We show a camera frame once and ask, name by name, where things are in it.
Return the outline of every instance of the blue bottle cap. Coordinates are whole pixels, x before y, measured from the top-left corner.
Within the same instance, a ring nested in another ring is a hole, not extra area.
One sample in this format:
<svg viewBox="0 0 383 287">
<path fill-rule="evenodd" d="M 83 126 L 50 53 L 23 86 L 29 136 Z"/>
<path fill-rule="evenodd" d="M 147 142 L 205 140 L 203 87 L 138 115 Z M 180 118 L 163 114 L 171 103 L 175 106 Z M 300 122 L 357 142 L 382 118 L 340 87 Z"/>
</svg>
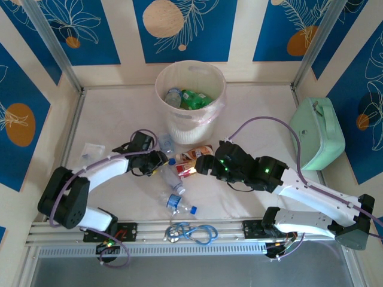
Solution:
<svg viewBox="0 0 383 287">
<path fill-rule="evenodd" d="M 170 159 L 169 159 L 169 165 L 170 165 L 170 166 L 175 165 L 175 159 L 174 159 L 174 158 L 170 158 Z"/>
<path fill-rule="evenodd" d="M 197 207 L 192 206 L 192 207 L 191 207 L 191 211 L 190 211 L 190 213 L 191 213 L 191 214 L 196 214 L 196 212 L 197 212 Z"/>
</svg>

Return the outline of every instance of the mint green bag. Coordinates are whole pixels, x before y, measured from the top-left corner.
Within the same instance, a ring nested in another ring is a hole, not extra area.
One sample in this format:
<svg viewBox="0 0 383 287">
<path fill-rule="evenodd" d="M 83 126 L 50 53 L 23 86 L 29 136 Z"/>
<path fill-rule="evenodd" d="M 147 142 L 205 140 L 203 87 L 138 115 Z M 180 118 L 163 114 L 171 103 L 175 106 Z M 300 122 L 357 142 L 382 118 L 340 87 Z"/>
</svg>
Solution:
<svg viewBox="0 0 383 287">
<path fill-rule="evenodd" d="M 345 138 L 328 98 L 306 98 L 298 106 L 290 125 L 300 139 L 300 165 L 304 170 L 322 170 L 345 150 Z"/>
</svg>

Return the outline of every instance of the white trash bin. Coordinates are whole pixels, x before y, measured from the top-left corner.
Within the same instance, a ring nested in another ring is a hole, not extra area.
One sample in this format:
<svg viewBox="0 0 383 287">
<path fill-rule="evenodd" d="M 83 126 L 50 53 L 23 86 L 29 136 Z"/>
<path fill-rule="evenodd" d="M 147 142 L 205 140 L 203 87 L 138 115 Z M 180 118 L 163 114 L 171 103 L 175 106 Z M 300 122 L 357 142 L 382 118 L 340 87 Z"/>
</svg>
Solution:
<svg viewBox="0 0 383 287">
<path fill-rule="evenodd" d="M 174 87 L 203 93 L 214 101 L 194 111 L 174 108 L 164 101 Z M 198 144 L 211 137 L 216 118 L 226 104 L 226 80 L 218 68 L 199 61 L 175 62 L 161 71 L 155 90 L 158 107 L 176 143 Z"/>
</svg>

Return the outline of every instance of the green plastic bottle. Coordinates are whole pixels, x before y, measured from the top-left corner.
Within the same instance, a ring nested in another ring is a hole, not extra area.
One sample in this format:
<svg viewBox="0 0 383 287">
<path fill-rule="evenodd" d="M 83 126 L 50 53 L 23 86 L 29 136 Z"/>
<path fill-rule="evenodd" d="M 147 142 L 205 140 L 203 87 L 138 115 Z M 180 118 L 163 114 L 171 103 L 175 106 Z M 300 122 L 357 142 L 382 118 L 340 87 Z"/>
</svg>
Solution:
<svg viewBox="0 0 383 287">
<path fill-rule="evenodd" d="M 201 109 L 212 102 L 210 97 L 191 90 L 182 90 L 182 101 L 191 109 Z"/>
</svg>

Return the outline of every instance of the white table surface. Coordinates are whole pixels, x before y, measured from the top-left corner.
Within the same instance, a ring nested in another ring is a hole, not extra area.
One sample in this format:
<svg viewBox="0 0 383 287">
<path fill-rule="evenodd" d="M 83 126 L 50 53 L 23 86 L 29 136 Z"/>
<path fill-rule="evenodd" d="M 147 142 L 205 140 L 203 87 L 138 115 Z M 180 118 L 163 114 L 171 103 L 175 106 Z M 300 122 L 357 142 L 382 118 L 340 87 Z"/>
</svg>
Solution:
<svg viewBox="0 0 383 287">
<path fill-rule="evenodd" d="M 161 113 L 152 101 L 153 91 L 154 86 L 88 90 L 68 167 L 78 167 L 78 158 L 85 143 L 105 145 L 105 157 L 113 148 L 128 142 L 135 130 L 150 129 L 157 134 L 164 132 Z M 227 107 L 207 143 L 213 145 L 215 150 L 219 140 L 230 136 L 249 118 L 268 115 L 288 122 L 295 110 L 289 86 L 228 85 Z M 255 121 L 234 138 L 234 143 L 253 157 L 269 155 L 295 169 L 296 156 L 290 134 L 278 123 Z M 178 152 L 186 150 L 177 147 Z M 304 174 L 318 182 L 316 172 Z M 212 176 L 190 176 L 185 178 L 184 186 L 184 198 L 198 207 L 197 219 L 262 217 L 269 206 L 312 210 L 295 200 L 265 191 L 233 191 L 226 183 Z M 235 186 L 248 189 L 242 185 Z M 158 174 L 138 178 L 128 173 L 95 188 L 89 195 L 88 205 L 101 207 L 121 220 L 169 219 L 169 211 L 157 202 L 159 194 L 166 190 L 169 188 Z"/>
</svg>

